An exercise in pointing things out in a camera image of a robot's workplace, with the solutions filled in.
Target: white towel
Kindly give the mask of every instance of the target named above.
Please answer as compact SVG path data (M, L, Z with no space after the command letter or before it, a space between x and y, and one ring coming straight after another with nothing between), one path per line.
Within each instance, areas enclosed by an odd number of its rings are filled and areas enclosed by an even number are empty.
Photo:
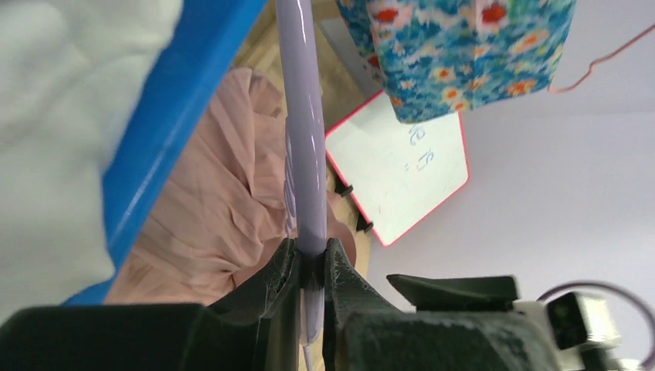
M114 273L101 176L181 10L0 1L0 323Z

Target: white wall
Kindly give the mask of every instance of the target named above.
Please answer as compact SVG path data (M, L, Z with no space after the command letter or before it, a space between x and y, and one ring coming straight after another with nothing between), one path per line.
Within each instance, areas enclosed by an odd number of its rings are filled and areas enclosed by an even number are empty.
M655 22L653 0L580 0L555 86L583 75ZM340 21L323 24L372 94ZM371 284L401 308L391 273L514 274L524 298L575 279L612 281L655 306L655 34L596 69L579 89L466 113L470 181L391 248L374 246ZM612 300L619 354L649 346L638 314Z

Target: purple tube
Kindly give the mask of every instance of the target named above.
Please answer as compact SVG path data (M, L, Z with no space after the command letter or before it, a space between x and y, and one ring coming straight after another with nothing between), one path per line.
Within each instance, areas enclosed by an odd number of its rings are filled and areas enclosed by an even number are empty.
M325 131L318 79L311 0L277 0L277 27L287 95L287 133L298 228L298 250L320 258L327 243ZM301 292L303 344L312 343L323 325L323 290L312 281Z

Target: whiteboard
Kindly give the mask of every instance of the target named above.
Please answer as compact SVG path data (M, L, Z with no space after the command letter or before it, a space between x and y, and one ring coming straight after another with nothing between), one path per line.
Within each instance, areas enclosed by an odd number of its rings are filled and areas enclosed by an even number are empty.
M387 247L468 180L459 114L401 124L380 93L326 134L328 160Z

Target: blue bin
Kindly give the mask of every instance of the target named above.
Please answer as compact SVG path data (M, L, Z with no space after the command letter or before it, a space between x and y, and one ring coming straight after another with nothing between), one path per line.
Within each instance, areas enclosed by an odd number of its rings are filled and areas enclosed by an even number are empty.
M185 0L171 45L144 86L114 163L104 174L107 248L117 271L213 92L266 0ZM65 305L102 303L115 279Z

